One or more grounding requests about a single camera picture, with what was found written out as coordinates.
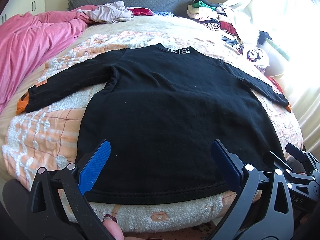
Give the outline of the left hand red nails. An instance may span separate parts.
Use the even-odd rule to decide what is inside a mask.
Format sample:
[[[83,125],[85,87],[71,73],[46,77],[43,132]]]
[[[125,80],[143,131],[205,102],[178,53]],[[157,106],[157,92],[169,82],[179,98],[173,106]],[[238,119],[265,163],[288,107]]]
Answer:
[[[104,215],[103,225],[116,240],[124,240],[124,234],[112,215]]]

